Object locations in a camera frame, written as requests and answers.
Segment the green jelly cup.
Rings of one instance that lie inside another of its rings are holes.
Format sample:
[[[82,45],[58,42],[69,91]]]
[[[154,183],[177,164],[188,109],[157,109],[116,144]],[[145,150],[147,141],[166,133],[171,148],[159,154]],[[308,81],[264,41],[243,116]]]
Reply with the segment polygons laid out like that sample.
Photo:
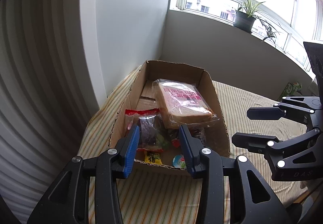
[[[182,154],[176,155],[172,160],[172,165],[175,168],[186,169],[185,158]]]

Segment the bagged sliced bread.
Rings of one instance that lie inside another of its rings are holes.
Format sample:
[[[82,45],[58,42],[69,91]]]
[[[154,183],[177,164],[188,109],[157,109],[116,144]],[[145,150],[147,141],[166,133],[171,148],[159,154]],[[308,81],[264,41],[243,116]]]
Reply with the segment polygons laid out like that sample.
[[[152,92],[167,129],[182,125],[209,127],[218,121],[217,114],[192,84],[157,79],[152,84]]]

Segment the green clear-wrapped candy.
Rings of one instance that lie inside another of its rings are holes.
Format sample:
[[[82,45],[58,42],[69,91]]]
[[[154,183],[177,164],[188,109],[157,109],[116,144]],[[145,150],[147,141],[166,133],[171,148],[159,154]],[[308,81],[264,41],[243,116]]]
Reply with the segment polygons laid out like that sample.
[[[160,146],[161,149],[163,150],[168,150],[170,147],[170,142],[160,133],[155,134],[156,142]]]

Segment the yellow candy packet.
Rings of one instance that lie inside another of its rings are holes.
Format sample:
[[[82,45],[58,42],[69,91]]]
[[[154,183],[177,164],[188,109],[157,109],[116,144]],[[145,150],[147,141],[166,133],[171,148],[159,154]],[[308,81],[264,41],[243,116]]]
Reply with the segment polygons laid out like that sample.
[[[161,156],[158,152],[154,151],[144,151],[145,153],[145,163],[153,164],[153,165],[162,165]]]

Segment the dark cake red-sealed bag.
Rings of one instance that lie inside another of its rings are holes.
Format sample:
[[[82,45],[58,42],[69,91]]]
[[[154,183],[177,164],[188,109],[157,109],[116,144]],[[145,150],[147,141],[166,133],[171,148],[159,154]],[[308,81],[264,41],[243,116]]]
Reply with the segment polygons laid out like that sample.
[[[165,129],[161,132],[163,136],[163,149],[166,150],[173,146],[175,148],[180,147],[180,140],[178,138],[178,129]]]
[[[125,110],[125,124],[129,131],[133,124],[139,126],[140,139],[138,151],[162,152],[163,149],[156,142],[155,134],[162,134],[159,109]]]

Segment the Snickers bar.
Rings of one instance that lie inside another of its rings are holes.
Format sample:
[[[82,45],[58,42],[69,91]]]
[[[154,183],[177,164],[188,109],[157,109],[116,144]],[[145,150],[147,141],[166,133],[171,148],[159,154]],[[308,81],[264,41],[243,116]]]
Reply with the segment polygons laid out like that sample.
[[[206,146],[206,134],[204,128],[191,128],[190,133],[192,137],[199,139],[203,146]]]

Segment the green carton box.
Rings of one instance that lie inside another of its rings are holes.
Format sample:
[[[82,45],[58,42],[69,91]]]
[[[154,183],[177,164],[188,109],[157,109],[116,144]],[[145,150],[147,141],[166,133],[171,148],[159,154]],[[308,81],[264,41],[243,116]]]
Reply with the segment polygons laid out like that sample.
[[[294,83],[288,82],[277,101],[281,101],[283,97],[294,96],[296,92],[300,93],[301,89],[302,85],[298,81]]]

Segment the brown cardboard box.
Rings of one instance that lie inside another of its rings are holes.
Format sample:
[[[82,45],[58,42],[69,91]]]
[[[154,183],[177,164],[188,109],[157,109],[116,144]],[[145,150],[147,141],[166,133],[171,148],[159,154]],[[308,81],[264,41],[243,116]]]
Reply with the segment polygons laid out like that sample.
[[[149,151],[158,152],[162,165],[172,167],[181,153],[181,125],[204,146],[229,155],[229,136],[209,73],[188,64],[146,61],[112,128],[109,143],[118,152],[113,168],[128,177],[134,162],[144,163]]]

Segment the potted spider plant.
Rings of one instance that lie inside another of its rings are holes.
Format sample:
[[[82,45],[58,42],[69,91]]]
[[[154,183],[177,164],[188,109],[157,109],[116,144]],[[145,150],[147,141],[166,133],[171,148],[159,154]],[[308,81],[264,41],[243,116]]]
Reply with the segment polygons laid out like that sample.
[[[263,41],[271,41],[276,46],[278,30],[266,19],[257,15],[259,6],[264,2],[255,2],[254,0],[243,0],[238,9],[235,10],[235,21],[233,26],[251,34],[252,27],[258,20],[265,30]]]

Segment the white cabinet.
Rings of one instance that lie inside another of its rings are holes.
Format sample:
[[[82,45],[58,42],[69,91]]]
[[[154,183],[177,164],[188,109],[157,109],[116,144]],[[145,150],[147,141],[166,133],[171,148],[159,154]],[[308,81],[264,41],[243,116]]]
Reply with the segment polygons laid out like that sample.
[[[86,115],[136,67],[161,56],[168,3],[64,0],[68,51]]]

